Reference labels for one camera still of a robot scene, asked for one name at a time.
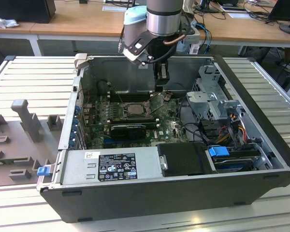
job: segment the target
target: barcode sticker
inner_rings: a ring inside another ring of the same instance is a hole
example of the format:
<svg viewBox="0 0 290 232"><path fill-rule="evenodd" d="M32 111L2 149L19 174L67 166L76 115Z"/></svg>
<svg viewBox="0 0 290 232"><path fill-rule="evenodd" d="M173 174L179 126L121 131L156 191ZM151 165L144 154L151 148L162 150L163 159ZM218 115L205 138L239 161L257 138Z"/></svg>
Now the barcode sticker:
<svg viewBox="0 0 290 232"><path fill-rule="evenodd" d="M85 152L85 159L97 159L99 158L100 152L94 151L94 152Z"/></svg>

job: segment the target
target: metal frame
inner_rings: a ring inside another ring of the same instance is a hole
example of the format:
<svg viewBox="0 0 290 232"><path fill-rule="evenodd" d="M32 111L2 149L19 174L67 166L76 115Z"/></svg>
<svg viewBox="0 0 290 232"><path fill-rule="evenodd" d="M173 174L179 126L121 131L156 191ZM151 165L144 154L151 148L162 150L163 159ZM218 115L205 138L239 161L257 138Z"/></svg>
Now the metal frame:
<svg viewBox="0 0 290 232"><path fill-rule="evenodd" d="M14 34L0 33L3 39L26 39L29 40L35 56L43 56L43 50L39 45L39 40L71 40L71 41L108 41L117 42L119 37L113 36L91 36L91 35L39 35L39 34ZM269 43L269 42L249 42L249 41L224 41L212 40L212 45L232 45L232 46L262 46L262 47L290 47L290 43Z"/></svg>

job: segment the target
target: motherboard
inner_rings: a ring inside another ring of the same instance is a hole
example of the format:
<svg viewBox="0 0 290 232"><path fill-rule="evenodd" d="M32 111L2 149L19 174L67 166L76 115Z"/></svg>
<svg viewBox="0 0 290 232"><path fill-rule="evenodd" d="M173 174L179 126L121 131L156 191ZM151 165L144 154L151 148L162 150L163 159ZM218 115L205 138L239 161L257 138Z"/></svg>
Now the motherboard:
<svg viewBox="0 0 290 232"><path fill-rule="evenodd" d="M170 92L99 96L85 107L87 147L124 148L187 142L186 130L178 118L180 101Z"/></svg>

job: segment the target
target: green circuit board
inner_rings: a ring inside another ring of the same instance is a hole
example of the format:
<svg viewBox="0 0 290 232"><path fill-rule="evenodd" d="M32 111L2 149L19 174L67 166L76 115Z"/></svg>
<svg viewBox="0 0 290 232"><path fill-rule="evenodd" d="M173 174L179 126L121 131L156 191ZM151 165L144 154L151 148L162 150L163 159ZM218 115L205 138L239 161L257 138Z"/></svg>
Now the green circuit board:
<svg viewBox="0 0 290 232"><path fill-rule="evenodd" d="M100 97L90 109L87 122L91 149L156 146L159 143L187 142L185 130L177 118L179 101L172 94L157 93L143 102L110 102ZM140 140L113 140L114 125L145 125L146 137Z"/></svg>

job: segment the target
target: computer monitor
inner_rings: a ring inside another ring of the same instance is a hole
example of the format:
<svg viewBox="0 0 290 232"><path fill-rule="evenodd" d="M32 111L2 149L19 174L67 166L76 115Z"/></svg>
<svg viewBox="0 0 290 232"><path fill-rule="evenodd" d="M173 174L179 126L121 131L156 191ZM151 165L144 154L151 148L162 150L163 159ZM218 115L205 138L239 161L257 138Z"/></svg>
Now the computer monitor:
<svg viewBox="0 0 290 232"><path fill-rule="evenodd" d="M200 4L195 7L197 11L204 12L204 13L218 13L218 9L210 8L210 1L211 0L201 0Z"/></svg>
<svg viewBox="0 0 290 232"><path fill-rule="evenodd" d="M290 0L278 0L269 15L269 19L290 21ZM290 34L290 25L282 24L279 25L279 28L285 33Z"/></svg>

